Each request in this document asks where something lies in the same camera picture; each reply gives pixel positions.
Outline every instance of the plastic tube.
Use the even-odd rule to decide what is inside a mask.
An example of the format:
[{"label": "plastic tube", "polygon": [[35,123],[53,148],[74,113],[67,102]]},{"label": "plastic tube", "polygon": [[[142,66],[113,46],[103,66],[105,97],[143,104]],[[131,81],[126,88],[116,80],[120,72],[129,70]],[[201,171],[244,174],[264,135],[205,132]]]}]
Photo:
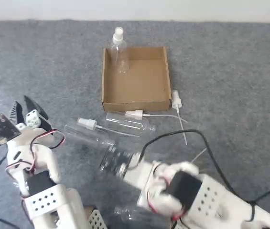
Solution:
[{"label": "plastic tube", "polygon": [[[178,115],[179,123],[181,124],[181,128],[182,128],[182,130],[183,130],[183,129],[184,129],[184,126],[183,126],[183,123],[182,123],[181,117],[180,117],[180,115],[179,115],[179,109],[177,108],[177,109],[176,109],[176,111],[177,111],[177,115]],[[186,143],[186,146],[187,146],[187,145],[188,145],[188,142],[187,142],[186,134],[185,134],[185,133],[183,133],[183,136],[184,136],[184,142]]]},{"label": "plastic tube", "polygon": [[195,160],[197,160],[197,158],[202,155],[203,152],[205,152],[207,150],[207,148],[203,149],[198,155],[195,156],[195,158],[193,158],[193,160],[191,161],[191,163],[193,163]]},{"label": "plastic tube", "polygon": [[100,125],[96,125],[96,128],[103,129],[103,130],[106,130],[106,131],[109,131],[109,132],[113,132],[113,133],[116,133],[116,134],[119,134],[119,135],[125,135],[125,136],[129,136],[129,137],[140,137],[138,135],[132,135],[132,134],[127,134],[127,133],[124,133],[124,132],[121,132],[121,131],[111,130],[109,128],[106,128],[106,127],[103,127],[103,126],[100,126]]},{"label": "plastic tube", "polygon": [[172,118],[178,118],[180,119],[181,121],[185,122],[185,123],[189,123],[187,120],[183,119],[183,118],[179,118],[178,116],[176,115],[172,115],[172,114],[143,114],[144,117],[172,117]]}]

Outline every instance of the perforated metal bracket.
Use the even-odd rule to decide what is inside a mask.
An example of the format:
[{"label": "perforated metal bracket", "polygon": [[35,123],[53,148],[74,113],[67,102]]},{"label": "perforated metal bracket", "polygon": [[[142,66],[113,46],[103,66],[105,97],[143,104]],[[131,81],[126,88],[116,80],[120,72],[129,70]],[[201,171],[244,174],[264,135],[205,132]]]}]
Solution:
[{"label": "perforated metal bracket", "polygon": [[97,209],[92,211],[88,218],[88,222],[91,226],[91,229],[107,229],[101,213]]}]

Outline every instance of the cardboard box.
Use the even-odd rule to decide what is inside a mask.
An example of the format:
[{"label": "cardboard box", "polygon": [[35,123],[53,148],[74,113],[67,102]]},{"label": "cardboard box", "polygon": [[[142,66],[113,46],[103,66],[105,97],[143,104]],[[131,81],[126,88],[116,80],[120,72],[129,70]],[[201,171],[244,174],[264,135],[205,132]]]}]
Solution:
[{"label": "cardboard box", "polygon": [[165,47],[129,47],[130,69],[118,73],[104,49],[102,104],[105,111],[163,111],[170,108],[171,87]]}]

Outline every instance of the red wire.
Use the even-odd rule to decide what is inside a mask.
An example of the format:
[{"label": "red wire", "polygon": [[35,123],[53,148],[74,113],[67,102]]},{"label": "red wire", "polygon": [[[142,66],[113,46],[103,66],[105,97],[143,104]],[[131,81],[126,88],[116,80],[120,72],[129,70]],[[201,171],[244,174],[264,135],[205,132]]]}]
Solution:
[{"label": "red wire", "polygon": [[[163,180],[166,182],[167,185],[170,184],[169,180],[168,180],[165,176],[160,176],[159,178],[163,179]],[[147,201],[148,201],[148,205],[149,205],[150,209],[152,210],[152,212],[157,213],[157,210],[153,207],[153,205],[152,205],[152,204],[150,203],[150,201],[149,201],[149,190],[148,190],[148,192],[147,192],[146,199],[147,199]],[[171,217],[171,221],[176,221],[176,220],[178,220],[178,219],[181,218],[185,213],[186,213],[186,211],[184,210],[184,211],[181,213],[181,215],[179,215],[179,216],[172,216],[172,217]]]}]

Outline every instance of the clear plastic bottle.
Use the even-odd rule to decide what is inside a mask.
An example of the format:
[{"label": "clear plastic bottle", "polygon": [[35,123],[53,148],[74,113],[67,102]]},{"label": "clear plastic bottle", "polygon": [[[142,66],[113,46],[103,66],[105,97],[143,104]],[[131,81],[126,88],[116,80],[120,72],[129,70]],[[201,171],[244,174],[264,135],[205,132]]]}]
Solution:
[{"label": "clear plastic bottle", "polygon": [[171,225],[170,218],[157,215],[135,205],[117,206],[114,209],[114,216],[132,228],[149,229],[169,229]]},{"label": "clear plastic bottle", "polygon": [[123,132],[133,136],[148,136],[155,132],[156,128],[146,118],[136,119],[132,115],[118,112],[107,112],[105,126],[108,129]]},{"label": "clear plastic bottle", "polygon": [[123,29],[117,27],[112,37],[110,46],[111,61],[119,73],[126,73],[130,67],[129,56],[127,52],[127,44],[123,40]]},{"label": "clear plastic bottle", "polygon": [[99,129],[89,130],[74,120],[69,120],[64,127],[64,132],[67,137],[95,149],[108,149],[115,145],[115,141],[110,139],[107,132]]}]

